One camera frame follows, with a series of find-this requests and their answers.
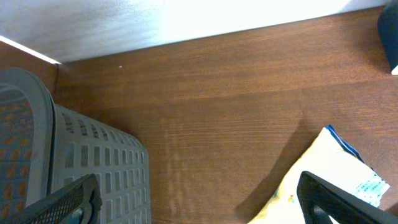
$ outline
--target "black container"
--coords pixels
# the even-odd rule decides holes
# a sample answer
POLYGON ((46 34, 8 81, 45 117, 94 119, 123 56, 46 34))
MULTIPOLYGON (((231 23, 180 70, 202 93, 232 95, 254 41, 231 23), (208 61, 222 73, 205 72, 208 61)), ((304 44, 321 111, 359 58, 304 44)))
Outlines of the black container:
POLYGON ((377 28, 391 74, 398 75, 398 0, 390 1, 379 16, 377 28))

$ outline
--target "white wall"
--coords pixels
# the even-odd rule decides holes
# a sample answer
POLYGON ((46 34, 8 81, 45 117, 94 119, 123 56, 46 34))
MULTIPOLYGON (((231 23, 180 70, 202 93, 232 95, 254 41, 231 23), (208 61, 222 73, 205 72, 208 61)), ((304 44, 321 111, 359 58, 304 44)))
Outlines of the white wall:
POLYGON ((0 35, 61 62, 355 11, 388 0, 1 0, 0 35))

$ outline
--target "blue edge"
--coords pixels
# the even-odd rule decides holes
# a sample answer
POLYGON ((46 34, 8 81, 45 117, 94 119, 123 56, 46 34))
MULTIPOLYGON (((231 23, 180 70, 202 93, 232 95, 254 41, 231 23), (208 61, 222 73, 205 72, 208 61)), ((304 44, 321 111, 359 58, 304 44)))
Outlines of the blue edge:
POLYGON ((359 152, 354 149, 352 146, 350 146, 346 141, 344 141, 344 139, 342 139, 336 132, 336 130, 334 129, 334 127, 332 125, 328 125, 325 127, 327 130, 329 130, 330 134, 334 137, 334 139, 336 139, 336 141, 338 142, 338 144, 340 144, 340 146, 344 149, 344 151, 350 153, 351 155, 353 155, 355 158, 357 158, 359 161, 365 163, 362 159, 362 157, 359 155, 359 152))

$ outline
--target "brown wood plank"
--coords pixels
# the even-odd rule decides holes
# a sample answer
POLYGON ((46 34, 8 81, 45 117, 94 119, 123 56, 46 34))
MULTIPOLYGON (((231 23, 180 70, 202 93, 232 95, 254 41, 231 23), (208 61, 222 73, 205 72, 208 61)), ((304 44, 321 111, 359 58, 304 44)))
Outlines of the brown wood plank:
POLYGON ((0 41, 0 70, 9 67, 23 68, 36 74, 54 96, 58 72, 57 65, 48 63, 0 41))
POLYGON ((153 223, 244 223, 332 124, 398 201, 398 79, 381 9, 61 66, 57 103, 148 148, 153 223))

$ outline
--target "perforated plastic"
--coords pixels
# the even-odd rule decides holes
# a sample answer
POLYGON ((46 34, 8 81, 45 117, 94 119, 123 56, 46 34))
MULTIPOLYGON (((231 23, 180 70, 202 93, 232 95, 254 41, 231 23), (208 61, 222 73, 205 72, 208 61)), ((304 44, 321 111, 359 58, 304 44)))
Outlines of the perforated plastic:
POLYGON ((55 105, 51 191, 94 173, 102 207, 99 223, 150 223, 149 163, 130 134, 55 105))

